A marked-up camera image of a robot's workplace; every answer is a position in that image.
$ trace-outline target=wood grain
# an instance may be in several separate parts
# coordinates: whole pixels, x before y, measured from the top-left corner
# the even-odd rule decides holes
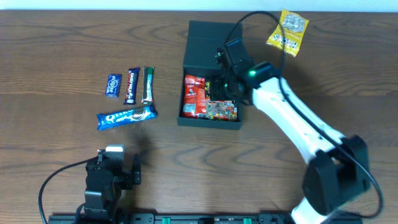
[[[1,11],[0,223],[40,223],[37,194],[54,170],[111,143],[142,157],[142,185],[121,205],[162,213],[290,210],[303,197],[305,164],[283,132],[255,108],[240,131],[177,126],[189,20],[235,22],[243,12]],[[398,21],[396,14],[303,12],[310,20],[285,77],[328,124],[369,146],[385,198],[377,223],[398,219]],[[257,61],[278,64],[264,44],[274,24],[244,23]],[[96,114],[123,106],[127,70],[156,66],[159,116],[96,130]],[[104,97],[109,73],[121,96]],[[142,93],[140,78],[137,92]],[[44,192],[45,214],[73,213],[84,200],[83,166],[60,173]],[[348,205],[376,209],[370,192]]]

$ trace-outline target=tabletop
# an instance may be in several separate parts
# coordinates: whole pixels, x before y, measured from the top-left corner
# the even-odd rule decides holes
[[[261,111],[245,107],[239,131],[177,126],[189,20],[236,22],[244,14],[1,11],[0,223],[40,223],[43,181],[108,144],[124,144],[127,158],[141,156],[142,184],[123,193],[120,205],[126,209],[257,213],[297,206],[306,165]],[[375,222],[393,223],[398,219],[397,14],[299,14],[310,22],[300,52],[287,59],[285,78],[326,123],[365,140],[386,199]],[[243,25],[249,53],[258,62],[278,65],[278,49],[266,45],[273,22],[256,16]],[[127,71],[138,66],[155,66],[158,117],[98,131],[96,114],[141,105],[123,105]],[[119,98],[104,96],[109,73],[123,75]],[[49,182],[43,196],[47,217],[75,212],[84,202],[85,177],[84,166],[78,166]],[[376,207],[374,190],[348,205],[361,213]]]

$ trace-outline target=black box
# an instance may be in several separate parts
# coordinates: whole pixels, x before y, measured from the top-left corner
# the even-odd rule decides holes
[[[221,66],[216,63],[215,55],[217,48],[224,45],[226,36],[234,24],[221,22],[190,21],[187,47],[185,49],[182,87],[180,97],[180,111],[178,112],[177,124],[182,126],[221,128],[238,130],[242,126],[243,110],[238,107],[237,121],[213,121],[206,119],[183,118],[182,110],[185,95],[185,75],[199,77],[211,77],[221,74]],[[242,26],[239,25],[231,36],[231,40],[242,37]]]

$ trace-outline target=wooden table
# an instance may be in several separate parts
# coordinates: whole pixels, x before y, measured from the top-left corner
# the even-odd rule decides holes
[[[386,199],[377,223],[398,219],[397,14],[303,12],[310,20],[285,77],[316,114],[368,144],[371,170]],[[189,20],[235,22],[243,12],[1,11],[0,223],[40,223],[42,182],[108,144],[139,152],[142,184],[126,208],[159,213],[291,210],[302,199],[306,165],[284,133],[254,107],[240,131],[177,126]],[[244,23],[257,61],[278,64],[265,44],[270,19]],[[151,121],[97,131],[97,113],[126,110],[127,70],[156,66]],[[122,73],[118,99],[106,98],[109,73]],[[142,94],[142,76],[138,84]],[[84,201],[84,166],[44,190],[46,216],[73,213]],[[374,191],[350,204],[376,209]]]

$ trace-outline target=green connector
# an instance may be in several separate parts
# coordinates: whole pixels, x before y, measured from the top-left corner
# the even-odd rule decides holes
[[[171,222],[172,222],[171,218],[162,218],[162,224],[171,224]]]
[[[251,218],[244,218],[243,224],[251,224]]]

